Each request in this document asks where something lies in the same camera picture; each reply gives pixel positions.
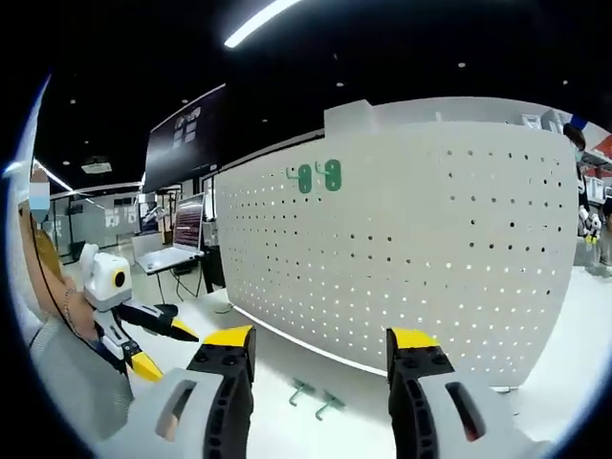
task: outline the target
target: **face mask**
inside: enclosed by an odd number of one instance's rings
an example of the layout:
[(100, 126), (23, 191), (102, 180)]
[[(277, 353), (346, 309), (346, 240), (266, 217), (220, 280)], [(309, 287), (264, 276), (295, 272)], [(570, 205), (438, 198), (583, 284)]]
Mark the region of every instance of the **face mask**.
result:
[(583, 154), (584, 152), (581, 151), (577, 146), (574, 147), (574, 158), (576, 159), (577, 163), (579, 163), (579, 161), (582, 159)]

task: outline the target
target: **monitor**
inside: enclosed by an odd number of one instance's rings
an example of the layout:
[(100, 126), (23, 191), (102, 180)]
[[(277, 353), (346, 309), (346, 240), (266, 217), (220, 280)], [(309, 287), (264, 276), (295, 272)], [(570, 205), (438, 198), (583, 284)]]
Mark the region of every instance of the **monitor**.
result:
[(188, 251), (200, 249), (202, 233), (202, 212), (204, 193), (191, 196), (179, 202), (174, 221), (173, 246)]
[(225, 84), (195, 99), (151, 130), (143, 193), (216, 169), (224, 100)]

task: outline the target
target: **white floor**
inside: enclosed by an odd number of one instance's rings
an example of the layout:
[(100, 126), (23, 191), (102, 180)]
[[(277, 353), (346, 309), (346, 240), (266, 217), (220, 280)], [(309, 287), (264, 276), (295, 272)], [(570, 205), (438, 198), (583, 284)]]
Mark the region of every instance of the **white floor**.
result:
[[(120, 254), (130, 259), (129, 248)], [(76, 278), (78, 264), (66, 267)], [(133, 267), (135, 298), (149, 303), (161, 301), (157, 279)], [(181, 318), (203, 338), (219, 328), (250, 323), (235, 311), (215, 314), (228, 307), (224, 290), (206, 295), (204, 282), (198, 299), (181, 290), (176, 281), (161, 274), (166, 302), (181, 303)], [(195, 291), (198, 273), (182, 281)], [(153, 337), (138, 327), (126, 331), (163, 371), (185, 367), (198, 343)], [(292, 456), (301, 458), (394, 457), (395, 446), (387, 414), (386, 380), (326, 359), (276, 334), (257, 328), (256, 369), (253, 395), (255, 411), (249, 436), (250, 458)], [(591, 276), (574, 268), (557, 326), (528, 380), (504, 395), (518, 414), (517, 425), (534, 440), (558, 442), (593, 400), (610, 362), (612, 349), (612, 279)], [(346, 403), (340, 412), (331, 409), (316, 420), (323, 402), (319, 396), (300, 396), (297, 406), (288, 403), (293, 394), (292, 378), (314, 385), (320, 396), (328, 390)], [(134, 382), (138, 396), (147, 383)]]

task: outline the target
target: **white pegboard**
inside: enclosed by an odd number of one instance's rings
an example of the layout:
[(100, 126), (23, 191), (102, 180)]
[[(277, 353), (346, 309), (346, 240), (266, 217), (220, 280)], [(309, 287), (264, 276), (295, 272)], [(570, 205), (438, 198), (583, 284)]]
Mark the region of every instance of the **white pegboard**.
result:
[[(330, 159), (338, 191), (315, 173)], [(384, 330), (397, 326), (435, 336), (455, 368), (490, 385), (519, 385), (569, 282), (573, 159), (547, 131), (433, 122), (235, 167), (216, 181), (229, 299), (360, 367), (385, 371)], [(285, 173), (302, 164), (308, 194)]]

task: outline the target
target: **laptop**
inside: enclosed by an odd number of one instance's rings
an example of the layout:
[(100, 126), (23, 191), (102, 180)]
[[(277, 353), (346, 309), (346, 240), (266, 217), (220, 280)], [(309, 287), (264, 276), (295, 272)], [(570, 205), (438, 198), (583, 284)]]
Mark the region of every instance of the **laptop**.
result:
[(185, 198), (177, 203), (172, 247), (153, 251), (136, 262), (147, 273), (159, 273), (204, 256), (202, 241), (202, 214), (204, 193)]

